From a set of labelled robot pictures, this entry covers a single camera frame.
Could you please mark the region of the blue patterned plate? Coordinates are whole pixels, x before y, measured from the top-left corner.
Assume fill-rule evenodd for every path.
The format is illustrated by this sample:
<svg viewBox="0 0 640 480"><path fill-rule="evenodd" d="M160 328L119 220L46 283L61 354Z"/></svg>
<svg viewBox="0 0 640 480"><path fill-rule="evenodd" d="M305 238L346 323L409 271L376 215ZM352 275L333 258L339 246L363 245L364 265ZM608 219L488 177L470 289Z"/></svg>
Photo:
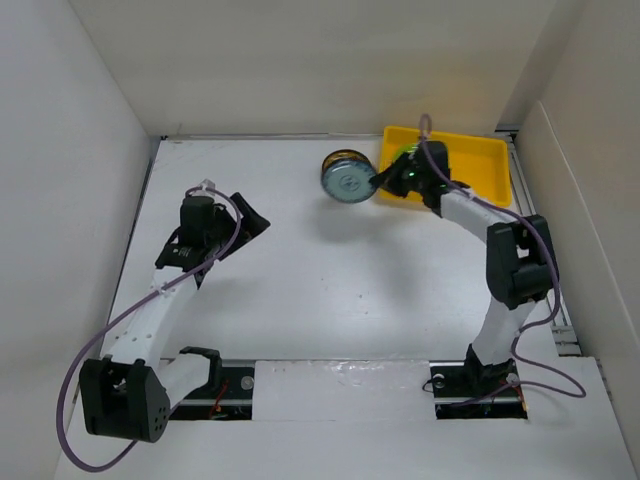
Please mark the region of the blue patterned plate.
<svg viewBox="0 0 640 480"><path fill-rule="evenodd" d="M376 188L371 179L375 175L369 162L342 159L322 170L321 185L327 195L340 203L361 203L374 195Z"/></svg>

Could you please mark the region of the gold brown patterned plate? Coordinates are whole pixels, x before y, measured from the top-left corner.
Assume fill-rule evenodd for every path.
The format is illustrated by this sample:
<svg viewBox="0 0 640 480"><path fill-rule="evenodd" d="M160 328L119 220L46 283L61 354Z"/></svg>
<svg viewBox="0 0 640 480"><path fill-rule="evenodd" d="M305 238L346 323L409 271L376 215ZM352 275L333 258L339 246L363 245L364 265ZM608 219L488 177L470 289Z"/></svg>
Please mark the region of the gold brown patterned plate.
<svg viewBox="0 0 640 480"><path fill-rule="evenodd" d="M363 153L353 149L339 149L331 152L327 155L321 165L322 170L326 170L330 165L342 161L342 160L354 160L357 162L370 163L369 158Z"/></svg>

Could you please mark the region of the green plate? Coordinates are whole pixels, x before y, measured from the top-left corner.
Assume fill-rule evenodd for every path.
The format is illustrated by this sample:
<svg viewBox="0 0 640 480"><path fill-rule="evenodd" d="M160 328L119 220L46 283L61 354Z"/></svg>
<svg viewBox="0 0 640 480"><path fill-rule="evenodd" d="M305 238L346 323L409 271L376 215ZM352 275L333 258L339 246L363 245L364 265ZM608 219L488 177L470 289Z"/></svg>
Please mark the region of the green plate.
<svg viewBox="0 0 640 480"><path fill-rule="evenodd" d="M418 149L418 147L419 147L418 143L410 143L410 144L402 145L398 147L396 151L393 153L393 155L391 156L391 160L395 162L399 158L401 158L403 155L411 156Z"/></svg>

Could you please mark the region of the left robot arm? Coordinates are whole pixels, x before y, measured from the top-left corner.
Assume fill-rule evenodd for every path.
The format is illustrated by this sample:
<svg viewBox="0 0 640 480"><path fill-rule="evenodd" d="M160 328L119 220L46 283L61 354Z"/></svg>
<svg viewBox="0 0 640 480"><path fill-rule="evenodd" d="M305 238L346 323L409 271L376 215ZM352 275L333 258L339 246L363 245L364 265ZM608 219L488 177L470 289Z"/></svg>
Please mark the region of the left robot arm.
<svg viewBox="0 0 640 480"><path fill-rule="evenodd" d="M102 358L83 363L79 386L88 433L154 443L182 400L194 391L212 396L223 386L221 355L213 348L186 346L169 364L161 362L214 262L270 226L240 193L221 202L214 195L185 195L179 226L155 261L150 300L126 316L126 328Z"/></svg>

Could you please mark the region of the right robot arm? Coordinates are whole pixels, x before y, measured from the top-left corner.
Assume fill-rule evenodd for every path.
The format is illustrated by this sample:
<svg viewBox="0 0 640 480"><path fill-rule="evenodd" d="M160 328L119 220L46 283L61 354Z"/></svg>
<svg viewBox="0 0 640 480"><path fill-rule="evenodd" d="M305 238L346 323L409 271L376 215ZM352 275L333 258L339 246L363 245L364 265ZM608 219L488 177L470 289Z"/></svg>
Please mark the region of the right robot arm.
<svg viewBox="0 0 640 480"><path fill-rule="evenodd" d="M546 220L508 212L477 196L470 185L453 180L447 148L439 141L401 153L370 183L398 197L419 194L434 214L485 244L491 299L480 332L467 349L462 381L471 392L486 393L508 375L513 341L535 304L553 287L557 264Z"/></svg>

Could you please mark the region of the yellow plastic bin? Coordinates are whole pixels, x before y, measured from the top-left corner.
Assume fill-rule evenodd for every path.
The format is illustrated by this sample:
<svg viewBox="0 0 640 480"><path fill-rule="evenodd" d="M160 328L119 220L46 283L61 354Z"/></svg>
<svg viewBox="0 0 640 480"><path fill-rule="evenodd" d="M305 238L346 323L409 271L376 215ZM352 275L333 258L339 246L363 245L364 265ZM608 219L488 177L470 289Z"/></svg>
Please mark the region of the yellow plastic bin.
<svg viewBox="0 0 640 480"><path fill-rule="evenodd" d="M504 140L441 131L433 131L429 139L446 145L453 180L470 185L478 196L497 206L507 208L511 205L509 155ZM392 164L391 156L398 147L418 140L418 129L387 126L378 171L382 172Z"/></svg>

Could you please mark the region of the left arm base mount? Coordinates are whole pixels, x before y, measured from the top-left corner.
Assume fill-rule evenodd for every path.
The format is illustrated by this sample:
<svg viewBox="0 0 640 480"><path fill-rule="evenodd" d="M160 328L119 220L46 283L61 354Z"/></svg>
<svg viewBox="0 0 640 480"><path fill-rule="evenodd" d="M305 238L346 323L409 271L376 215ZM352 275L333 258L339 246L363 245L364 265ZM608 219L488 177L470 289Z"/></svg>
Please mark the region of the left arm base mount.
<svg viewBox="0 0 640 480"><path fill-rule="evenodd" d="M172 421L252 419L255 361L225 360L218 387L201 387L172 412Z"/></svg>

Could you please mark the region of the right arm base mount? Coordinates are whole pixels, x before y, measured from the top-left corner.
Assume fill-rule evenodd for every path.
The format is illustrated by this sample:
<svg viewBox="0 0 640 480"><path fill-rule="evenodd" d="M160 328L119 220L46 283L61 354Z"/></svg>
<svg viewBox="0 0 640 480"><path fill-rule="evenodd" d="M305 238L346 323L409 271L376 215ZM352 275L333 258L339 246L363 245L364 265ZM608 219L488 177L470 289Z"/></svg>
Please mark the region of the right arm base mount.
<svg viewBox="0 0 640 480"><path fill-rule="evenodd" d="M518 380L513 362L483 380L473 379L463 361L430 362L423 390L433 395L437 420L527 420L524 395L509 384Z"/></svg>

